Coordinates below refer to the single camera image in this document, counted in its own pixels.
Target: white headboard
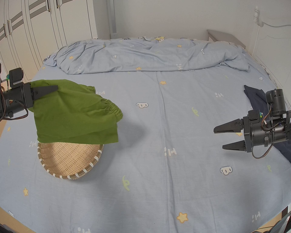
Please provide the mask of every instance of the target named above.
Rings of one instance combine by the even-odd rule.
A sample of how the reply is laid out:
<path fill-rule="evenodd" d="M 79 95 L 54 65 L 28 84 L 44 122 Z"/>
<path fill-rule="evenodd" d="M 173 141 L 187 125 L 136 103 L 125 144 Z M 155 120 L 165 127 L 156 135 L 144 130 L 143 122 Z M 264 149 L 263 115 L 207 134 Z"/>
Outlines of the white headboard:
<path fill-rule="evenodd" d="M 254 20 L 260 25 L 252 56 L 282 88 L 291 109 L 291 1 L 264 0 L 255 8 Z"/>

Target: navy blue cloth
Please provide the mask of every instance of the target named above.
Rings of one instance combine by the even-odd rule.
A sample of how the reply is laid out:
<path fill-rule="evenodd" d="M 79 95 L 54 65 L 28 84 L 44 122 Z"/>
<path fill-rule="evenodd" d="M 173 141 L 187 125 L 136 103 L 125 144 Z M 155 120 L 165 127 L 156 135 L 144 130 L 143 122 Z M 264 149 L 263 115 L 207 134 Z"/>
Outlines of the navy blue cloth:
<path fill-rule="evenodd" d="M 268 104 L 266 100 L 266 94 L 263 90 L 259 90 L 253 87 L 244 86 L 244 93 L 251 102 L 253 109 L 258 109 L 266 116 L 269 112 Z M 285 142 L 278 142 L 274 144 L 282 155 L 291 162 L 291 140 Z"/>

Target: basket rim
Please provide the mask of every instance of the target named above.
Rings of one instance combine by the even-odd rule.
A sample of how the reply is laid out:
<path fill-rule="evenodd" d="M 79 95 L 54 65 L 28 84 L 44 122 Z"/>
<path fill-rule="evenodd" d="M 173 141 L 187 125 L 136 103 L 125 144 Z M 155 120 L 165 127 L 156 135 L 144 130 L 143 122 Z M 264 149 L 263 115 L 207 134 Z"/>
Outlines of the basket rim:
<path fill-rule="evenodd" d="M 95 155 L 94 159 L 83 170 L 81 170 L 75 174 L 69 174 L 69 175 L 63 176 L 63 175 L 58 175 L 56 173 L 53 173 L 47 168 L 47 166 L 45 165 L 45 163 L 43 162 L 43 159 L 41 157 L 40 144 L 41 144 L 41 142 L 38 142 L 37 152 L 38 152 L 38 159 L 39 159 L 41 165 L 49 174 L 51 174 L 52 176 L 54 176 L 58 179 L 63 179 L 63 180 L 78 179 L 78 178 L 82 177 L 83 175 L 85 175 L 87 172 L 89 172 L 95 166 L 95 164 L 99 161 L 101 154 L 102 154 L 103 147 L 104 147 L 103 144 L 100 144 L 100 148 L 98 149 L 97 154 Z"/>

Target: robotic arm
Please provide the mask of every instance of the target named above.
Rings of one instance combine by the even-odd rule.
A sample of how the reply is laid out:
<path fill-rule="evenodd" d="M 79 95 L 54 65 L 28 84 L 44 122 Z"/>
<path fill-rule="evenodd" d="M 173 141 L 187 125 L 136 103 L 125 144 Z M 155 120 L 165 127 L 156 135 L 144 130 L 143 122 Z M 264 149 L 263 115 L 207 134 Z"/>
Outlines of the robotic arm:
<path fill-rule="evenodd" d="M 244 130 L 244 141 L 223 145 L 225 150 L 252 152 L 253 147 L 271 145 L 274 143 L 291 140 L 291 111 L 286 111 L 284 94 L 282 89 L 275 89 L 266 93 L 269 113 L 264 117 L 259 110 L 249 111 L 247 116 L 236 119 L 214 128 L 214 133 L 240 132 Z"/>
<path fill-rule="evenodd" d="M 28 116 L 28 108 L 33 107 L 35 100 L 58 90 L 58 86 L 34 87 L 30 83 L 23 83 L 23 70 L 17 68 L 9 71 L 9 82 L 11 89 L 2 91 L 0 89 L 0 121 L 17 120 Z M 13 118 L 14 114 L 26 110 L 26 114 Z"/>

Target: wardrobe door handle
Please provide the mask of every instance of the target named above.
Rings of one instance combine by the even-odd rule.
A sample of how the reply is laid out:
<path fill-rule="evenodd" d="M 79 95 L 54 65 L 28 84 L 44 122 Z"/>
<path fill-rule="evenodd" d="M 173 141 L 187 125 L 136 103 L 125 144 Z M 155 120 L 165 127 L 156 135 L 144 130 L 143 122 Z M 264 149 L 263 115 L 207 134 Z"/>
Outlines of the wardrobe door handle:
<path fill-rule="evenodd" d="M 49 7 L 49 0 L 47 0 L 47 8 L 49 10 L 49 12 L 51 11 L 50 7 Z"/>
<path fill-rule="evenodd" d="M 4 34 L 5 34 L 5 37 L 7 38 L 7 33 L 6 33 L 6 30 L 5 30 L 5 25 L 6 25 L 6 24 L 3 24 L 3 27 L 4 27 Z"/>
<path fill-rule="evenodd" d="M 11 31 L 10 31 L 10 27 L 9 27 L 9 21 L 10 21 L 10 20 L 7 20 L 7 24 L 8 24 L 9 35 L 11 35 Z"/>

